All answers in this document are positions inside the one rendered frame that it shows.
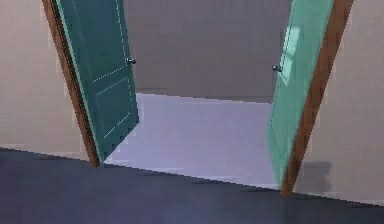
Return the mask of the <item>brown wooden door frame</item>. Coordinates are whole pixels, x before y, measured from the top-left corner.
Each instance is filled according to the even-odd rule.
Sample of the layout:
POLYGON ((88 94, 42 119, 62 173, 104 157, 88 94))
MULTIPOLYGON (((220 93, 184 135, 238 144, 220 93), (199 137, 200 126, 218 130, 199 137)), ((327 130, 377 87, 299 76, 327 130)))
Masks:
MULTIPOLYGON (((100 161, 97 154, 57 1, 41 1, 85 143, 87 158, 93 166, 99 166, 104 161, 100 161)), ((334 0, 283 181, 281 184, 277 183, 284 195, 290 194, 296 183, 353 2, 354 0, 334 0)))

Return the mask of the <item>dark green room door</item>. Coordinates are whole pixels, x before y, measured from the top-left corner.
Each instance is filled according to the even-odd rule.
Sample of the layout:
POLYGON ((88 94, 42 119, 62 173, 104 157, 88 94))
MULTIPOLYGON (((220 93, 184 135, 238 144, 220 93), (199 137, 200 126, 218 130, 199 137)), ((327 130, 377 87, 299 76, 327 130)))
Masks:
POLYGON ((100 161, 139 122, 123 0, 56 0, 100 161))

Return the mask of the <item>light green room door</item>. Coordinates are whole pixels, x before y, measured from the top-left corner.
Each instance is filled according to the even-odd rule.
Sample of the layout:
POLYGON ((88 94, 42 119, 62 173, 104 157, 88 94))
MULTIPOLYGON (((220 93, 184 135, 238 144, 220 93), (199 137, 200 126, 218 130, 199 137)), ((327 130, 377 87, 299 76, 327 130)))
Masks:
POLYGON ((281 184, 334 0, 292 0, 268 125, 268 148, 281 184))

